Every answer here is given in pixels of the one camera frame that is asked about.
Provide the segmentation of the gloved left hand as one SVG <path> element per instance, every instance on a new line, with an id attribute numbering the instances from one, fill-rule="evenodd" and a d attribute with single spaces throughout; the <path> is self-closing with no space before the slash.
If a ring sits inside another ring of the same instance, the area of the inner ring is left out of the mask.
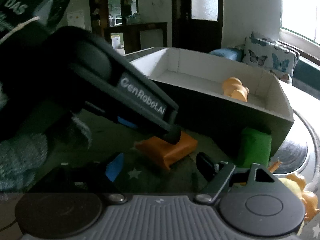
<path id="1" fill-rule="evenodd" d="M 1 193 L 33 184 L 55 145 L 89 148 L 79 79 L 35 16 L 1 38 Z"/>

